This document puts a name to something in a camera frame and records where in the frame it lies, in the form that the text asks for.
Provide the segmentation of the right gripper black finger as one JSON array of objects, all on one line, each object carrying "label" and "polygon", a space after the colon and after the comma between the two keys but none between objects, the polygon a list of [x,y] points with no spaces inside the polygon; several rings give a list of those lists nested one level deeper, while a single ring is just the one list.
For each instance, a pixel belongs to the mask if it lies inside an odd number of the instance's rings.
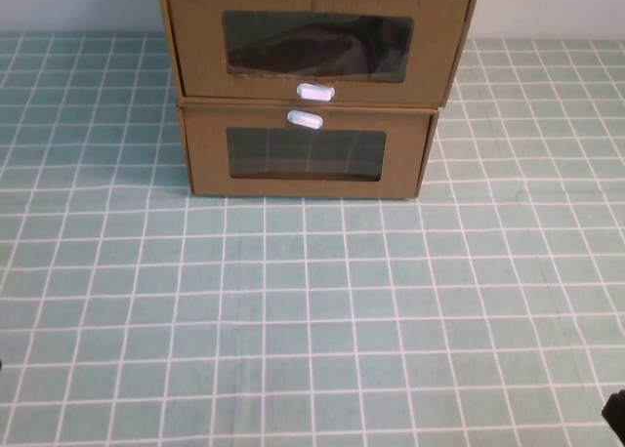
[{"label": "right gripper black finger", "polygon": [[624,390],[613,393],[602,409],[602,417],[612,430],[623,430],[625,424]]}]

